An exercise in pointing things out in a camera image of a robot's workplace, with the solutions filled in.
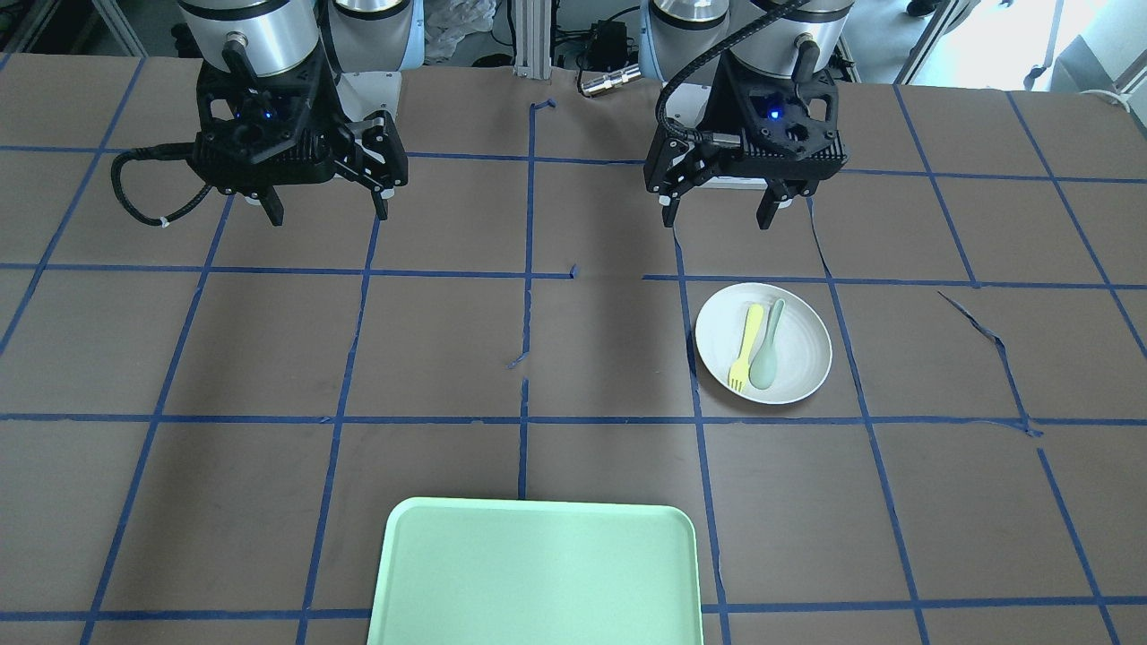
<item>plastic tray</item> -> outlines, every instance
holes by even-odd
[[[700,645],[693,523],[669,506],[412,498],[368,645]]]

